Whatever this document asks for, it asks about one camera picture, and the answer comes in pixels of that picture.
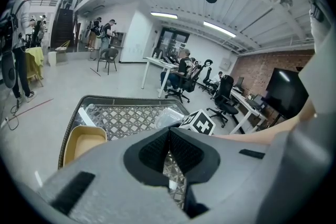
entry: floor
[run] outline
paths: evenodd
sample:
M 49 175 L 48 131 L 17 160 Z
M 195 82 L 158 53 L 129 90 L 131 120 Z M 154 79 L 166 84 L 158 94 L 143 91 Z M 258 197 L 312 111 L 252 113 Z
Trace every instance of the floor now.
M 15 180 L 36 190 L 56 172 L 65 130 L 84 95 L 157 98 L 161 68 L 149 68 L 144 90 L 141 89 L 141 82 L 145 65 L 117 64 L 117 69 L 118 72 L 111 66 L 108 76 L 107 69 L 101 66 L 97 74 L 97 62 L 88 60 L 73 60 L 53 68 L 44 67 L 44 87 L 35 81 L 31 83 L 31 89 L 36 91 L 37 96 L 19 108 L 16 113 L 18 127 L 11 131 L 6 125 L 0 130 L 1 153 Z M 11 119 L 9 111 L 15 105 L 15 98 L 11 91 L 3 88 L 0 87 L 0 99 L 5 104 L 3 118 L 7 116 Z M 183 105 L 189 112 L 215 107 L 210 95 L 198 87 L 186 95 L 191 102 L 184 102 Z M 237 119 L 242 118 L 243 114 L 239 113 Z M 17 119 L 10 120 L 11 128 L 17 125 Z M 221 128 L 219 120 L 214 118 L 215 134 L 228 134 L 235 127 L 232 118 L 228 119 L 225 128 Z M 243 125 L 245 131 L 248 128 L 248 123 Z

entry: black office chair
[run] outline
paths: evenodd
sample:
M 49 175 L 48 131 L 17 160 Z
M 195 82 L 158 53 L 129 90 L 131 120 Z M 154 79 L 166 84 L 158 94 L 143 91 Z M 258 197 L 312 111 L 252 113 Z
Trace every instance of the black office chair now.
M 221 79 L 221 84 L 219 86 L 219 90 L 217 91 L 216 95 L 214 96 L 215 104 L 218 107 L 218 110 L 213 110 L 211 108 L 207 108 L 206 110 L 211 110 L 215 113 L 215 115 L 210 116 L 210 118 L 213 117 L 219 117 L 221 122 L 223 123 L 222 128 L 225 127 L 225 124 L 227 123 L 228 119 L 224 116 L 226 114 L 232 116 L 234 121 L 237 123 L 237 119 L 234 115 L 238 114 L 238 110 L 234 108 L 232 105 L 229 104 L 231 101 L 230 99 L 230 93 L 233 86 L 233 78 L 225 75 Z
M 115 67 L 115 70 L 117 70 L 117 67 L 116 67 L 116 61 L 115 61 L 115 58 L 117 57 L 119 51 L 117 49 L 105 49 L 103 50 L 101 53 L 100 53 L 100 57 L 99 57 L 99 60 L 98 60 L 98 65 L 97 65 L 97 72 L 98 72 L 98 69 L 99 69 L 99 62 L 105 62 L 105 68 L 107 66 L 107 64 L 109 64 L 109 68 L 108 68 L 108 71 L 107 71 L 107 75 L 109 75 L 110 73 L 110 63 L 113 62 L 114 63 L 114 67 Z
M 203 80 L 203 84 L 204 84 L 204 85 L 200 85 L 200 86 L 198 87 L 198 88 L 203 88 L 202 92 L 204 92 L 204 91 L 208 91 L 208 92 L 210 92 L 210 85 L 211 85 L 211 83 L 210 83 L 210 73 L 211 73 L 211 70 L 212 70 L 212 68 L 209 67 L 209 68 L 208 68 L 208 72 L 207 72 L 207 74 L 206 74 L 206 77 L 205 77 L 205 79 Z
M 195 90 L 196 82 L 197 82 L 197 80 L 199 78 L 199 75 L 202 72 L 203 68 L 212 65 L 212 63 L 213 62 L 211 60 L 206 60 L 202 66 L 198 66 L 199 67 L 198 72 L 195 75 L 190 76 L 189 78 L 186 77 L 186 76 L 181 76 L 181 75 L 177 74 L 180 77 L 180 84 L 178 86 L 179 90 L 177 91 L 177 90 L 169 89 L 168 91 L 172 92 L 172 93 L 167 94 L 165 96 L 165 98 L 167 99 L 169 96 L 176 96 L 176 97 L 179 98 L 181 103 L 183 103 L 182 98 L 188 100 L 188 103 L 190 103 L 190 99 L 188 97 L 184 96 L 183 92 L 184 91 L 193 92 Z

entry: doorway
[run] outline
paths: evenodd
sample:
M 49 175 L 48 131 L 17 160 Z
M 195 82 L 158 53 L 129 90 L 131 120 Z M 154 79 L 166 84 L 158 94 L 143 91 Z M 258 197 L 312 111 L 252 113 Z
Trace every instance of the doorway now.
M 180 50 L 185 48 L 189 35 L 190 34 L 176 30 L 175 28 L 164 27 L 154 53 L 156 52 L 157 55 L 159 55 L 160 52 L 162 52 L 162 56 L 164 57 L 177 57 Z

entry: black monitor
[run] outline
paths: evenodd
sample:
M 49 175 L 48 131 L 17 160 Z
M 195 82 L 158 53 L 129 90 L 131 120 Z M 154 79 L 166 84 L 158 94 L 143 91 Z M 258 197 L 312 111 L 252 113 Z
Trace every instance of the black monitor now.
M 296 116 L 308 98 L 299 73 L 285 69 L 274 69 L 266 91 L 265 102 L 285 119 Z
M 239 77 L 235 86 L 238 87 L 238 88 L 241 88 L 242 87 L 241 84 L 243 84 L 243 80 L 244 80 L 243 77 Z

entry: brick wall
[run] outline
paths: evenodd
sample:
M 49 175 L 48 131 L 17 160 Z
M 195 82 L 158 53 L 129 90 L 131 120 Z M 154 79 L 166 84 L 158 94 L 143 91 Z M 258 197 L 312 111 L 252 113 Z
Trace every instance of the brick wall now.
M 313 50 L 299 50 L 239 57 L 231 76 L 235 82 L 238 77 L 244 77 L 242 85 L 245 90 L 244 96 L 249 94 L 266 96 L 266 88 L 274 68 L 297 71 L 296 67 L 304 67 L 313 55 Z M 269 123 L 272 123 L 277 115 L 273 109 L 267 109 L 265 112 Z

